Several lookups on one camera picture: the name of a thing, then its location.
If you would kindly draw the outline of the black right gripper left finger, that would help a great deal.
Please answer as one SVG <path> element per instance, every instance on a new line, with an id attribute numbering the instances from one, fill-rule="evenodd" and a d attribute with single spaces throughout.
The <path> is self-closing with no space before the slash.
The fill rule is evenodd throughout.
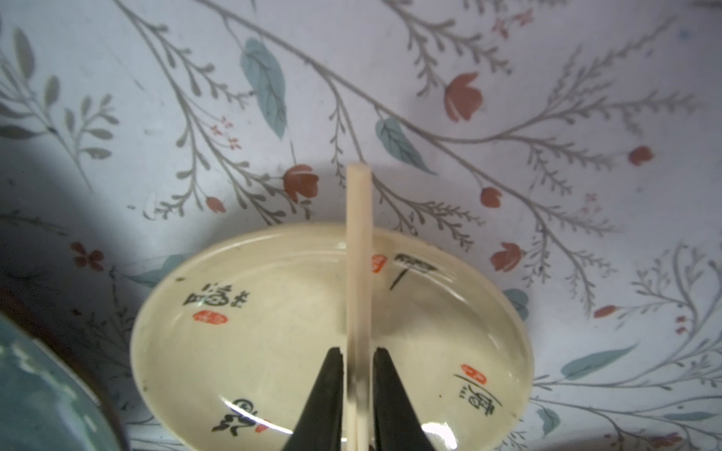
<path id="1" fill-rule="evenodd" d="M 344 362 L 331 348 L 283 451 L 340 451 L 344 406 Z"/>

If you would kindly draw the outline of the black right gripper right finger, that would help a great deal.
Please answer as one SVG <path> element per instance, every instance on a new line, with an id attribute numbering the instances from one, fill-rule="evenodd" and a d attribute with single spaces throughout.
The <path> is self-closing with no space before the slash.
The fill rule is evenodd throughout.
<path id="1" fill-rule="evenodd" d="M 377 348 L 373 355 L 372 399 L 377 450 L 434 451 L 385 348 Z"/>

